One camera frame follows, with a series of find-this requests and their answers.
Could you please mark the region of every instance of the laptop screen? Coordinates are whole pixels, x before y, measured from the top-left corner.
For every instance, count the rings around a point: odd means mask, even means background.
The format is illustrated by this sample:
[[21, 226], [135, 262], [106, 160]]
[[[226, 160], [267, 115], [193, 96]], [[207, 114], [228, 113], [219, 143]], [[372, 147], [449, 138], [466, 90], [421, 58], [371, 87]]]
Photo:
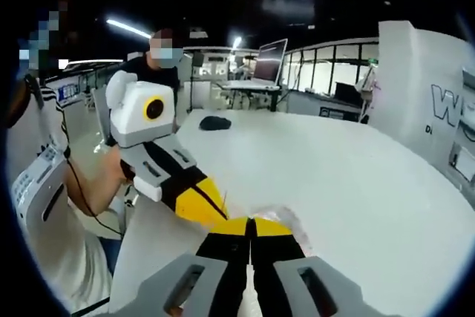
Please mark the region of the laptop screen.
[[287, 39], [262, 46], [259, 51], [253, 78], [278, 84], [286, 47]]

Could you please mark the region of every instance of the white shirt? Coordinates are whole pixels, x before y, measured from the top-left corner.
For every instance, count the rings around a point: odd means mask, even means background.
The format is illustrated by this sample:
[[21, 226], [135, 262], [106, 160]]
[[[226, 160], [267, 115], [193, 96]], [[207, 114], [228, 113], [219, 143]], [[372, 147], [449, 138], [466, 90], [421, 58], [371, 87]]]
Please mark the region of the white shirt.
[[[56, 101], [55, 92], [42, 88], [45, 101], [42, 111], [39, 110], [34, 95], [29, 90], [28, 93], [30, 101], [26, 110], [13, 126], [10, 123], [7, 133], [7, 179], [10, 187], [48, 143], [54, 143], [60, 150], [68, 150], [64, 114]], [[47, 244], [55, 248], [41, 256], [36, 252], [32, 253], [46, 282], [73, 313], [109, 297], [111, 274], [99, 239], [84, 229], [70, 206], [67, 207], [65, 217], [65, 226], [58, 227], [56, 236], [40, 237], [40, 241], [32, 244]], [[106, 310], [105, 305], [88, 316]]]

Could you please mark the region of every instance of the ceiling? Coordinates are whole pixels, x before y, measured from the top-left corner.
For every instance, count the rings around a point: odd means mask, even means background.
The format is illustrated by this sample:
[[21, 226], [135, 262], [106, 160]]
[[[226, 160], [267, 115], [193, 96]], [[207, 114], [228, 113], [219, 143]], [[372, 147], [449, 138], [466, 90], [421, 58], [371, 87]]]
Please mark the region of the ceiling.
[[112, 28], [108, 17], [150, 32], [171, 26], [207, 32], [207, 39], [190, 39], [188, 45], [230, 46], [234, 36], [242, 36], [248, 48], [283, 37], [297, 48], [377, 36], [378, 21], [388, 19], [409, 19], [416, 27], [467, 39], [474, 19], [472, 0], [28, 0], [28, 5], [16, 11], [23, 37], [47, 19], [48, 10], [62, 9], [50, 55], [69, 60], [125, 58], [146, 49], [146, 39]]

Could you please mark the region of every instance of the yellow ring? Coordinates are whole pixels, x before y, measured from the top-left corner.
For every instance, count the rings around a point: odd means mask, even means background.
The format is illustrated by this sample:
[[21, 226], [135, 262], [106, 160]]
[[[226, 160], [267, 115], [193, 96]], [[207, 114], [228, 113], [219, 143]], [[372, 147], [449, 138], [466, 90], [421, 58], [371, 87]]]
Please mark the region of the yellow ring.
[[161, 115], [159, 115], [157, 118], [155, 119], [150, 119], [147, 115], [147, 108], [148, 108], [148, 105], [150, 105], [150, 103], [152, 103], [154, 100], [161, 100], [162, 103], [163, 103], [163, 110], [165, 111], [165, 102], [163, 102], [163, 99], [162, 97], [160, 96], [154, 96], [154, 97], [151, 97], [149, 100], [147, 100], [147, 102], [145, 102], [145, 105], [143, 106], [143, 117], [145, 118], [145, 120], [148, 120], [149, 122], [153, 122], [154, 120], [157, 120], [158, 118], [161, 117]]

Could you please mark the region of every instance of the face mask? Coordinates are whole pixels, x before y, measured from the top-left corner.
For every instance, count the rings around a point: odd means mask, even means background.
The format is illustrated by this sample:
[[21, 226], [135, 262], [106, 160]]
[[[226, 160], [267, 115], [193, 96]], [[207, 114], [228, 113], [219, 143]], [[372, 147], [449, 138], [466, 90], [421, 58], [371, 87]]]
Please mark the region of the face mask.
[[182, 48], [151, 48], [150, 55], [152, 59], [159, 60], [161, 68], [177, 67], [183, 57]]

